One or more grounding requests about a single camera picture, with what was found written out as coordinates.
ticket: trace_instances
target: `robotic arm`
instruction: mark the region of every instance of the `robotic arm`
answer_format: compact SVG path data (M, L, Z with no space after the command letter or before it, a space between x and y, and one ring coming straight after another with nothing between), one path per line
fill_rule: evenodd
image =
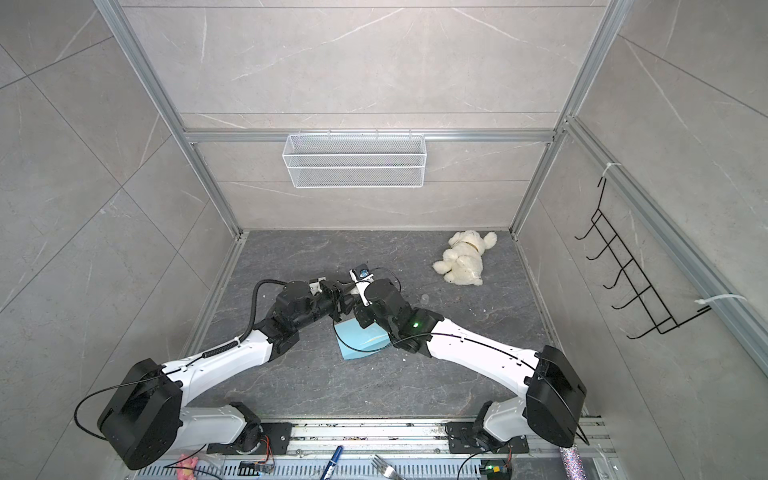
M283 355L298 342L304 326L325 316L338 322L354 310L362 328L377 323L395 348L456 362L516 395L483 405L472 430L479 445L496 449L512 437L531 433L558 446L573 445L586 388L559 350L507 346L431 310L412 308L389 280L374 280L366 265L351 270L350 276L348 283L287 283L261 322L255 323L252 308L249 331L243 335L161 366L150 359L137 363L124 380L132 384L117 389L98 428L132 469L151 464L166 451L206 443L249 453L262 430L259 418L245 405L186 405L225 379Z

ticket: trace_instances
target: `white zip tie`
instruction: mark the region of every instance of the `white zip tie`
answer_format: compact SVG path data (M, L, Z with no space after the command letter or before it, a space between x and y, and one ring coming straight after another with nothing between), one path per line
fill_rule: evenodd
M611 168L611 167L613 167L614 165L621 165L621 164L614 164L614 163L612 163L612 162L608 162L608 163L606 163L606 164L605 164L605 170L603 170L603 174L602 174L601 176L602 176L602 177L605 177L605 174L608 172L608 169L609 169L609 168Z
M702 299L694 300L694 302L698 303L699 305L704 305L706 303L713 302L714 300L719 300L721 298L737 298L739 300L746 301L745 296L736 295L735 293L724 293L722 295L711 296L710 298L702 298Z

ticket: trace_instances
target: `black wire hook rack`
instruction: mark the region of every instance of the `black wire hook rack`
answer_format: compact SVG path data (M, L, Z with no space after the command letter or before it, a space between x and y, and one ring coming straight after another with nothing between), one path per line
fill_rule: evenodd
M626 308L630 304L632 304L635 300L638 300L642 304L643 309L645 310L645 313L650 318L650 321L654 324L654 326L652 326L650 329L646 330L645 332L642 332L640 335L637 335L637 336L629 336L629 335L627 335L627 338L628 339L632 339L632 340L636 340L636 339L639 339L639 338L641 338L643 336L646 336L648 333L651 333L654 330L659 332L659 334L664 335L665 333L669 333L671 330L674 330L676 328L680 328L681 326L685 325L686 323L690 322L691 320L695 319L696 317L702 316L703 314L705 314L705 313L709 312L710 310L712 310L712 308L709 307L709 306L703 306L703 307L701 307L700 309L698 309L696 311L696 314L694 314L692 317L690 317L688 319L685 319L683 321L679 321L679 320L677 320L675 318L675 316L672 314L672 312L670 312L669 308L667 308L667 304L664 303L664 300L661 298L661 295L659 295L659 293L657 292L656 287L654 287L654 285L648 279L648 275L646 275L645 272L643 271L643 267L635 259L635 257L632 254L631 250L629 250L627 248L627 244L624 243L624 240L622 240L621 237L619 237L619 234L616 231L616 229L614 229L614 226L611 224L611 221L605 216L605 214L603 213L603 210L601 210L601 205L603 203L603 194L605 193L605 177L602 177L600 179L600 181L598 182L598 188L601 188L601 190L600 190L600 200L598 200L598 208L595 209L594 213L592 214L592 217L590 218L590 221L591 221L592 225L589 227L589 230L587 230L587 233L585 233L582 237L574 237L574 238L576 240L584 240L585 238L587 238L587 235L589 235L592 232L592 230L595 230L596 232L598 232L598 234L600 235L600 238L605 243L605 247L603 247L603 250L600 250L600 253L598 253L597 256L595 256L595 257L587 256L587 260L597 260L598 258L600 258L600 256L603 253L605 253L606 251L609 251L609 252L611 252L611 255L613 256L614 260L616 260L616 263L618 264L618 266L620 267L619 273L616 275L616 280L614 280L613 284L611 284L610 286L603 285L603 287L608 289L608 290L613 289L614 287L616 287L616 285L618 285L619 279L621 278L621 275L623 274L624 277L627 279L627 282L629 282L630 286L632 287L632 290L634 291L634 296L631 299L629 299L629 301L627 301L624 305L622 305L622 306L613 306L613 305L611 305L611 308L613 308L614 310L621 310L623 308ZM600 227L598 227L598 221L600 221L600 219L605 220L605 223L610 228L610 233L607 233L607 235L604 234L604 232L600 229ZM621 246L623 246L624 249L627 251L627 254L630 257L630 259L628 261L622 263L621 260L619 260L618 255L614 251L614 248L611 246L611 244L614 243L615 241L620 242ZM634 264L634 266L637 268L637 270L640 271L640 273L642 274L643 278L645 279L645 283L647 283L647 286L645 288L643 288L642 290L638 290L637 289L638 288L637 285L635 284L635 282L632 281L632 279L630 278L629 273L627 273L627 268L631 264ZM661 304L661 306L664 308L665 318L663 320L661 320L660 322L657 322L655 320L654 315L651 314L651 312L650 312L650 310L648 308L647 301L643 299L642 296L645 293L649 293L649 294L655 295L656 298L658 299L659 303Z

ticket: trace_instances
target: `vertical metal post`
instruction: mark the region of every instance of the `vertical metal post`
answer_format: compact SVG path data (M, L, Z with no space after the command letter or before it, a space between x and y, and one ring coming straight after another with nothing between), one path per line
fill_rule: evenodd
M242 233L242 229L240 229L240 226L237 224L237 220L235 219L227 200L224 198L221 190L219 190L219 186L214 180L213 175L208 171L200 153L193 148L189 141L187 141L184 135L184 126L181 123L178 111L170 101L170 97L147 60L144 49L139 44L136 34L123 13L123 9L118 4L117 0L94 0L94 3L101 12L101 16L104 17L104 21L107 22L107 25L109 25L109 28L112 30L112 33L120 47L123 49L128 62L131 64L131 67L134 68L141 84L144 86L144 89L147 90L154 106L157 111L160 112L160 116L163 118L170 133L179 144L181 151L192 166L197 178L200 179L206 192L208 192L208 196L214 203L216 210L219 211L222 220L224 220L224 223L229 227L233 237L237 238Z
M558 124L555 127L554 141L547 146L542 154L536 171L528 183L528 188L525 191L525 195L523 195L515 218L512 220L512 225L509 227L513 237L517 237L520 234L520 229L525 219L528 218L531 208L533 208L538 192L541 190L541 185L544 184L554 159L558 155L565 135L563 130L568 122L568 117L576 115L581 104L584 103L589 87L592 86L594 78L598 75L600 66L603 65L608 50L611 48L616 34L619 32L619 28L624 22L624 18L627 16L627 12L629 12L633 2L634 0L611 0L611 3L606 7L605 15L603 15L603 20L600 22L598 31L592 40L592 45L590 45L587 57L584 59L584 64L576 76L576 82L571 89L571 93L568 95L568 99L565 101L563 111L560 113Z

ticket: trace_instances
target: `fork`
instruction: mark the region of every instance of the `fork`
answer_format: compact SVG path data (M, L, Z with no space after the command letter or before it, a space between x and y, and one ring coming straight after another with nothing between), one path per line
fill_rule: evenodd
M380 474L390 480L405 480L395 472L395 469L389 463L385 462L384 459L378 455L373 456L373 466L376 467L376 470L378 470Z

